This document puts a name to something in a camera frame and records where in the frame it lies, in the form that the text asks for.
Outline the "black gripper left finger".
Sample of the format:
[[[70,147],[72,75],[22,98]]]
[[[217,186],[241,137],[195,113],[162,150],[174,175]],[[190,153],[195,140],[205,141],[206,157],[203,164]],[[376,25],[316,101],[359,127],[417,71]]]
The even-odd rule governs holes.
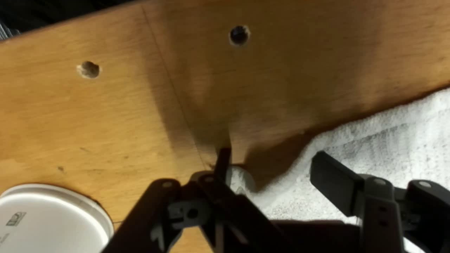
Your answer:
[[[296,253],[295,241],[228,183],[231,148],[214,169],[182,185],[160,178],[148,185],[102,253],[169,253],[188,227],[199,227],[214,253]]]

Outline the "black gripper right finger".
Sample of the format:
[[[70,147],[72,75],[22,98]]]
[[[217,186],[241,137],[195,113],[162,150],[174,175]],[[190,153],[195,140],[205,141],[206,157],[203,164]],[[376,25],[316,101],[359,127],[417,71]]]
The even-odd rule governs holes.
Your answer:
[[[358,174],[327,151],[311,161],[313,185],[347,216],[361,219],[362,253],[407,253],[408,238],[425,253],[450,253],[450,190],[431,179],[406,188]]]

